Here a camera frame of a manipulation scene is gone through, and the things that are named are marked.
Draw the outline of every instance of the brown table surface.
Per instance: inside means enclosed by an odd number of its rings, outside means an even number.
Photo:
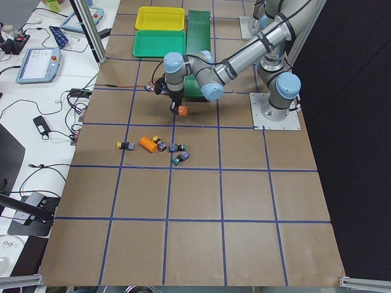
[[[185,102],[142,87],[161,59],[132,55],[140,6],[211,11],[212,55],[237,51],[253,1],[122,0],[40,273],[52,285],[336,286],[344,275],[302,116],[301,131],[253,130],[255,66],[218,102]],[[156,76],[163,72],[161,68]],[[178,167],[138,141],[185,143]],[[116,149],[136,143],[134,151]]]

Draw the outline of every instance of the metal post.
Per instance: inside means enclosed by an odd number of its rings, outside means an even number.
[[[340,277],[339,281],[341,287],[346,287],[349,289],[360,289],[360,290],[391,293],[390,281],[354,279],[349,277]]]
[[[0,289],[43,285],[43,275],[0,278]]]
[[[85,0],[70,0],[73,11],[80,22],[81,28],[86,35],[92,54],[98,63],[106,62],[106,51],[104,50],[97,27],[93,23],[90,9]]]
[[[296,37],[296,40],[293,43],[293,46],[291,48],[291,51],[289,52],[288,56],[288,63],[293,66],[296,59],[298,58],[298,55],[301,51],[301,49],[304,46],[305,41],[307,40],[316,20],[318,19],[318,16],[320,12],[323,9],[323,6],[325,5],[327,0],[319,0],[318,5],[316,6],[316,12],[313,16],[313,19],[308,23],[308,25],[305,27],[305,29]]]

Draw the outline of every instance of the power adapter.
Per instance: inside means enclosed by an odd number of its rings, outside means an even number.
[[[69,95],[77,98],[88,98],[92,92],[86,89],[71,89]]]

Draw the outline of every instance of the robotic arm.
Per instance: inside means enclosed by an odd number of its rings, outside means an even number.
[[[268,18],[268,25],[246,45],[221,62],[213,63],[208,51],[193,55],[170,52],[164,57],[164,86],[172,100],[171,112],[180,114],[184,93],[184,77],[195,76],[206,99],[212,101],[223,94],[223,86],[256,61],[258,75],[268,86],[269,104],[262,110],[273,121],[285,118],[291,101],[298,95],[299,78],[286,72],[283,55],[285,42],[295,38],[313,18],[319,0],[259,0],[255,3],[254,19]]]

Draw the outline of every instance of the metal base plate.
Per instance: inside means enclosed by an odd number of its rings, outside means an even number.
[[[251,16],[239,16],[240,32],[242,33],[242,38],[250,39],[254,36],[249,30],[249,22],[251,18]]]
[[[270,93],[250,93],[252,121],[254,129],[262,130],[301,130],[298,113],[296,111],[289,112],[286,119],[280,122],[270,121],[261,113],[261,103],[269,98]]]

